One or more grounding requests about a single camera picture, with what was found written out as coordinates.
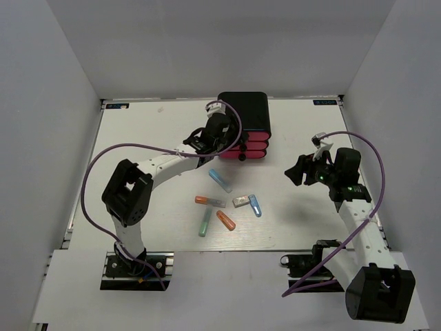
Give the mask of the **pink drawer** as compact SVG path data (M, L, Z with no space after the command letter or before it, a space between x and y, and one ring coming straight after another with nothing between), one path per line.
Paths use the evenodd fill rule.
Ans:
M243 131L243 136L247 137L248 141L266 141L271 134L265 131Z
M262 159L266 156L266 150L229 150L222 153L220 158L224 159L238 159L239 161L245 161L246 159Z
M248 141L247 143L238 144L234 149L245 152L249 150L266 150L268 146L268 141Z

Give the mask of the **blue transparent correction tape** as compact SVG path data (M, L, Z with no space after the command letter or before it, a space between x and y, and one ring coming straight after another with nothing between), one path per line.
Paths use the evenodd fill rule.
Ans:
M252 207L252 210L253 210L254 214L256 215L256 217L261 217L262 210L260 208L260 205L258 203L256 196L254 194L250 194L248 196L248 198L249 198L250 206Z

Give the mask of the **orange transparent correction tape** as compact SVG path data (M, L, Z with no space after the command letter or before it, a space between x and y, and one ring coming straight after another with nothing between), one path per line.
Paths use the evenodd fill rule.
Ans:
M223 211L218 210L216 216L229 231L236 228L236 224Z

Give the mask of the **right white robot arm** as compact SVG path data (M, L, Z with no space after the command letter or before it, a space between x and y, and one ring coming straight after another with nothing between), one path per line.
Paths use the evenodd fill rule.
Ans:
M334 158L329 151L302 154L285 171L295 185L321 183L343 220L349 236L343 242L318 241L313 247L312 268L284 295L313 288L303 282L316 273L332 273L333 282L345 292L345 306L353 320L404 323L415 277L391 256L378 224L370 215L371 196L359 182L361 154L339 148Z

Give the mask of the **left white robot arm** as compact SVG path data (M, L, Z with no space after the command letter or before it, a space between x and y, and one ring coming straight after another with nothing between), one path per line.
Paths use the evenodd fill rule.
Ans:
M193 131L176 150L138 163L128 159L118 163L102 201L114 222L119 239L114 251L124 270L138 275L145 269L146 249L140 222L147 214L153 190L179 174L205 165L219 152L246 139L235 112L213 112L205 127Z

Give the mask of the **black drawer cabinet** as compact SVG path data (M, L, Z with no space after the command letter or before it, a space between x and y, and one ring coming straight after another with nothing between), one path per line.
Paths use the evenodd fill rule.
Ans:
M271 134L268 97L264 92L222 92L218 95L239 114L244 131Z

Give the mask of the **light blue glue stick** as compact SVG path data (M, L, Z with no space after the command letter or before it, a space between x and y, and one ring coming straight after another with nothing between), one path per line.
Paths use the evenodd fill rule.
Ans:
M209 176L222 188L226 193L231 193L230 184L215 169L209 170Z

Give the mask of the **white staples box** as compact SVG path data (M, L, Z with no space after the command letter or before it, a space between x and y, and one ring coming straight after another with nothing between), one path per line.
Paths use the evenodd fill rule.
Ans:
M235 197L232 199L233 206L235 208L242 207L250 203L249 197L247 195L243 195L240 197Z

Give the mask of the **orange cap highlighter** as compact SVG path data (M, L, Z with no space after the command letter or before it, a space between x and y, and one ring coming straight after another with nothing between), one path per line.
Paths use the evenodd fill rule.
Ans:
M220 199L213 199L209 197L195 196L194 202L203 205L211 205L217 208L225 208L226 201Z

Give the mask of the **right blue table label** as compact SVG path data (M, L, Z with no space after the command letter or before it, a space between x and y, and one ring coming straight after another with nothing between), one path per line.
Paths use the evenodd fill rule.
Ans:
M330 99L314 99L313 103L315 106L336 106L338 102L336 100Z

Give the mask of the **blue table label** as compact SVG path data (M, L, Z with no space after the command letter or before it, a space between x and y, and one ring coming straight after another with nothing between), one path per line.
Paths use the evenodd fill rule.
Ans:
M120 110L120 109L128 109L129 106L130 106L129 103L107 103L105 105L105 109Z
M313 103L315 106L336 106L338 102L336 100L330 99L314 99Z

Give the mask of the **green highlighter pen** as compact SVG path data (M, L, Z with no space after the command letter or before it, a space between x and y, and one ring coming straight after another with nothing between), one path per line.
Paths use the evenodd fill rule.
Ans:
M203 220L201 221L201 225L200 225L200 228L198 231L199 237L205 237L207 234L209 222L212 217L212 210L213 210L213 207L211 207L210 205L208 205L205 209L205 213L203 215Z

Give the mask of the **left blue table label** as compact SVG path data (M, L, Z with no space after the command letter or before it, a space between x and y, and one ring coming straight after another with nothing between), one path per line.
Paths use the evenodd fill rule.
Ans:
M120 110L120 109L128 109L129 106L130 106L129 103L107 103L105 105L105 109Z

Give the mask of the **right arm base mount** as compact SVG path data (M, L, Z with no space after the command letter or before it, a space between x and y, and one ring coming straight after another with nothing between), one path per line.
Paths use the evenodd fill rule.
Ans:
M304 253L286 254L280 258L280 266L287 269L288 287L291 287L295 282L300 280L302 276L307 274L319 262L322 261L325 248L337 248L340 242L334 240L318 240L310 251ZM322 266L318 271L307 278L300 286L311 286L319 283L326 283L327 281L335 281L320 287L308 288L300 291L306 292L344 292L342 286L336 282L334 275L325 267Z

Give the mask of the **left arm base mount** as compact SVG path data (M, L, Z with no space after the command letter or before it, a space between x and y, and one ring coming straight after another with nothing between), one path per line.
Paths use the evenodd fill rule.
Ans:
M132 267L115 252L107 252L101 276L100 290L107 291L165 291L172 280L173 252L148 252L145 260L156 270L135 263Z

